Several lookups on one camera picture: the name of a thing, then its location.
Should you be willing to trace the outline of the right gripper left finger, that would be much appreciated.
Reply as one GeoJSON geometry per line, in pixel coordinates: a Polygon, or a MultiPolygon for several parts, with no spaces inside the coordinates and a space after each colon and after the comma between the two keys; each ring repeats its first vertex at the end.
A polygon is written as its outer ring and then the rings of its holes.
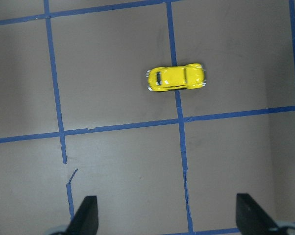
{"type": "Polygon", "coordinates": [[[66,229],[67,235],[96,235],[98,232],[98,201],[86,196],[66,229]]]}

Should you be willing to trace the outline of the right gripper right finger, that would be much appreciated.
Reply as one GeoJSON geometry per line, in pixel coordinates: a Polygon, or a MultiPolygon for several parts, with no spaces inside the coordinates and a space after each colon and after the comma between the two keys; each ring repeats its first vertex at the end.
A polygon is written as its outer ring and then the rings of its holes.
{"type": "Polygon", "coordinates": [[[247,193],[236,196],[236,225],[242,235],[284,235],[285,231],[247,193]]]}

